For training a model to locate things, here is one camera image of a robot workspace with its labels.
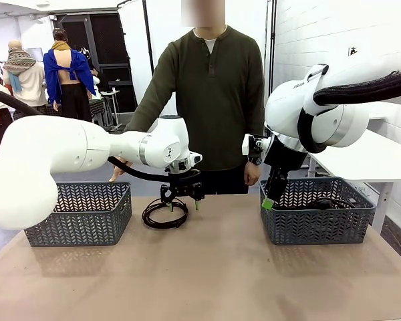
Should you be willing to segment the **person's left hand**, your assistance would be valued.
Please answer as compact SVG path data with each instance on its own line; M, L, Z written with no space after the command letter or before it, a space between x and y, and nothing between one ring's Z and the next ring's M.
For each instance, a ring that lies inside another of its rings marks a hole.
M247 186L253 186L261 176L261 167L252 162L247 162L244 170L244 182Z

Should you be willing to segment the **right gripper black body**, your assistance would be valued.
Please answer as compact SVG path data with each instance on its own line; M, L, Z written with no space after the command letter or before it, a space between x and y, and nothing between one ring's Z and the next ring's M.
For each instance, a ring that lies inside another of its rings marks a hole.
M270 166L269 179L286 179L288 172L297 171L302 166L307 153L284 145L274 136L264 163Z

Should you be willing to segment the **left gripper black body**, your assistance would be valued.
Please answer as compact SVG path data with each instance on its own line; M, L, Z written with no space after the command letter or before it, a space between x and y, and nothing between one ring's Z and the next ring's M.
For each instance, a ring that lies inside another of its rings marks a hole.
M181 174L168 174L170 179L169 186L175 197L191 197L193 194L192 186L196 183L202 183L201 172L197 169L191 169Z

